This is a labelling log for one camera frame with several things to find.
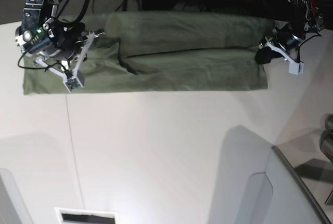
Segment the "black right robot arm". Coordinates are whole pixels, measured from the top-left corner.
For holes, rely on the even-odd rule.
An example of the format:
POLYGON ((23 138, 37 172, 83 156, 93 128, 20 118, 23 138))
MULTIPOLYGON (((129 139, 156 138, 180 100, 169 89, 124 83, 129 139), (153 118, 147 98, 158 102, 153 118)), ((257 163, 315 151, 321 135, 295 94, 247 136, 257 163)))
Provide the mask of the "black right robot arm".
POLYGON ((90 0, 84 0, 81 12, 73 21, 60 16, 70 0, 25 0, 21 26, 16 29, 15 42, 22 57, 37 55, 33 66, 17 63, 26 70, 51 71, 65 80, 74 80, 93 40, 102 29, 86 31, 82 22, 90 0))

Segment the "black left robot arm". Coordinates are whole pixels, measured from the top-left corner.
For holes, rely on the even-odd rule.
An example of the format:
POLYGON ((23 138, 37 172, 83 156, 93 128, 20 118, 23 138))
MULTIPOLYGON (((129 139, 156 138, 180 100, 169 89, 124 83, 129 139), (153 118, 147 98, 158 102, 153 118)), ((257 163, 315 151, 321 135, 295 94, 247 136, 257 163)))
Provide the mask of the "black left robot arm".
POLYGON ((275 28, 272 35, 262 40, 256 53, 257 64, 268 64, 276 58, 286 58, 281 51, 288 55, 293 50, 297 52, 296 63, 301 62, 300 48, 309 39, 307 34, 315 33, 320 36, 323 29, 323 14, 316 0, 287 0, 291 5, 291 18, 282 28, 275 28))

